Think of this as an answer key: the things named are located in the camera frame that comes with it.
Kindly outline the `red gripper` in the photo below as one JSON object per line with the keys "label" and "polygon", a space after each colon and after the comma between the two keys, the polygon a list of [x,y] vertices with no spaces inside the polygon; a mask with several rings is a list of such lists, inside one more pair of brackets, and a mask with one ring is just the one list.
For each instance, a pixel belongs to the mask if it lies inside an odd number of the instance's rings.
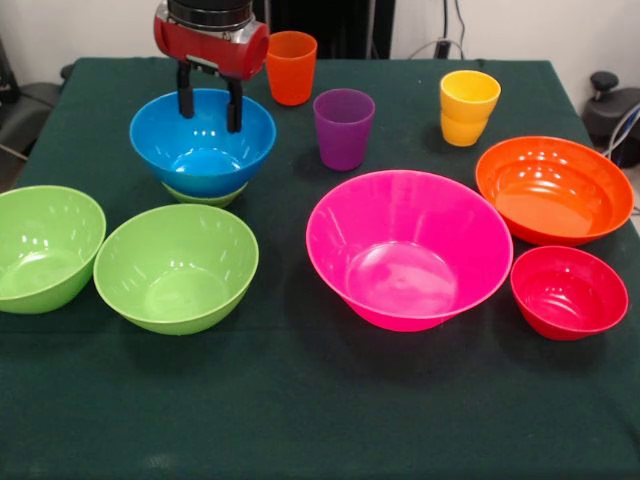
{"label": "red gripper", "polygon": [[262,68],[268,26],[256,19],[251,2],[162,2],[154,16],[159,50],[180,61],[176,72],[180,114],[194,116],[191,64],[227,77],[227,130],[242,129],[243,88]]}

